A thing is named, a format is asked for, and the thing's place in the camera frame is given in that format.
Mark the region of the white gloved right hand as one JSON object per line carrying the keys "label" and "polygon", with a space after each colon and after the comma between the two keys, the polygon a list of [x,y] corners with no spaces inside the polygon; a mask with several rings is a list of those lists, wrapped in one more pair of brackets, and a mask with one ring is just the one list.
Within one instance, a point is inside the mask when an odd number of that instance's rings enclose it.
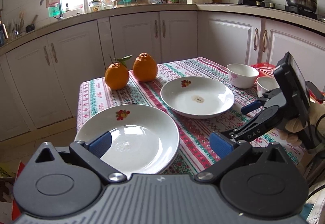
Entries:
{"label": "white gloved right hand", "polygon": [[[317,131],[324,136],[324,108],[323,104],[312,102],[310,105],[309,122],[310,125],[318,125]],[[285,129],[288,132],[281,132],[280,138],[286,140],[292,146],[300,146],[302,141],[298,138],[297,133],[302,131],[306,125],[302,125],[301,121],[297,118],[288,121]]]}

